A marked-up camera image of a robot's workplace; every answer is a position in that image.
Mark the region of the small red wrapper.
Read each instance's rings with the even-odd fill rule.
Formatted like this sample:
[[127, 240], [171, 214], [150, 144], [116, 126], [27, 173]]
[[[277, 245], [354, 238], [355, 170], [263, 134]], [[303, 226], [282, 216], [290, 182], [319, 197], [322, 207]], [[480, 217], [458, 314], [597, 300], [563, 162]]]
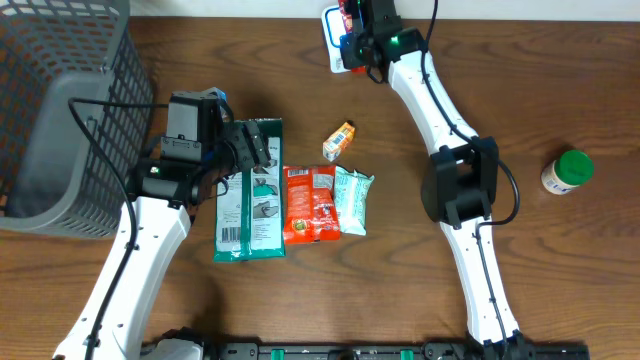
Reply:
[[345, 28], [345, 34], [339, 39], [343, 66], [351, 72], [363, 73], [365, 61], [360, 41], [363, 32], [360, 0], [339, 0], [338, 3]]

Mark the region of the orange white small packet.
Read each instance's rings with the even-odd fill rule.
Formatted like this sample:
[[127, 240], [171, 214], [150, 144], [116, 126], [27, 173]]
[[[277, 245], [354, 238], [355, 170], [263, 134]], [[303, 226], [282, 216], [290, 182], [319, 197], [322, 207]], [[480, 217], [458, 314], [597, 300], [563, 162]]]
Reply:
[[329, 162], [335, 161], [352, 143], [356, 128], [351, 121], [344, 122], [323, 142], [323, 156]]

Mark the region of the green-lid white jar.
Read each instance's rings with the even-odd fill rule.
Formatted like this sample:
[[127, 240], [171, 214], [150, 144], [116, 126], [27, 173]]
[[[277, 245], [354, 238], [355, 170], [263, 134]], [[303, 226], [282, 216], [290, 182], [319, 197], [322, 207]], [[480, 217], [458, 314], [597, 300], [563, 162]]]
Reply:
[[550, 193], [564, 195], [586, 184], [593, 174], [592, 159], [580, 150], [569, 150], [544, 168], [541, 182]]

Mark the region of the teal white snack packet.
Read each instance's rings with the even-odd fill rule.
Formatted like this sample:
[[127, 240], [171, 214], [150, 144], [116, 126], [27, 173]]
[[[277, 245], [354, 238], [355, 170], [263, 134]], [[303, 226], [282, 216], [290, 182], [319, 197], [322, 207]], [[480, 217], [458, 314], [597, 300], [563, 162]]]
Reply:
[[366, 235], [366, 198], [374, 180], [374, 176], [336, 167], [334, 203], [342, 233]]

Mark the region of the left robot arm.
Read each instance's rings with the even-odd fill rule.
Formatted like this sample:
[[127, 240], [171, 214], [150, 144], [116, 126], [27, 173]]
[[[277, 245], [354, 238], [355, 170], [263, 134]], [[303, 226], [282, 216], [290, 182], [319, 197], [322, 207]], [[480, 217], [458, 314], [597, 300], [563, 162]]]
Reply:
[[211, 133], [173, 128], [152, 142], [132, 174], [116, 238], [80, 317], [57, 359], [211, 359], [211, 345], [190, 329], [150, 345], [144, 332], [167, 268], [192, 224], [189, 208], [229, 177], [268, 165], [276, 138], [255, 120]]

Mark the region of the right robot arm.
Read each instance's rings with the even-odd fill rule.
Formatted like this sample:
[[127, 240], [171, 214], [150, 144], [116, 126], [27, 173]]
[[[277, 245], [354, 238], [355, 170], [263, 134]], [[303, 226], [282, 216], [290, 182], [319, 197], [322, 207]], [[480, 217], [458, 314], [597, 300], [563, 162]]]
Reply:
[[492, 244], [497, 175], [507, 166], [491, 137], [466, 123], [444, 89], [426, 42], [415, 28], [374, 36], [351, 31], [340, 38], [345, 68], [380, 69], [383, 82], [408, 108], [429, 155], [421, 198], [451, 247], [467, 306], [471, 338], [507, 357], [519, 332]]

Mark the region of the green white snack bag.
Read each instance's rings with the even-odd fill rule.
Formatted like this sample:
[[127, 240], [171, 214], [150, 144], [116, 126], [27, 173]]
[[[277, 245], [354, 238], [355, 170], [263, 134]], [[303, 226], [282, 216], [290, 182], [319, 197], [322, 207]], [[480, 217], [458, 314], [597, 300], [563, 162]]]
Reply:
[[257, 125], [268, 138], [270, 160], [234, 174], [218, 186], [215, 262], [232, 263], [286, 255], [282, 235], [282, 121], [263, 118]]

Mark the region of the red snack packet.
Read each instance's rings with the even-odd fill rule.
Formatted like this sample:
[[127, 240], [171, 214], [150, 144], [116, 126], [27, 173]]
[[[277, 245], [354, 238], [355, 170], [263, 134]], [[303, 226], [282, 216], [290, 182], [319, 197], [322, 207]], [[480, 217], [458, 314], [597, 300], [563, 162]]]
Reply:
[[341, 230], [333, 198], [335, 165], [285, 166], [286, 245], [337, 241]]

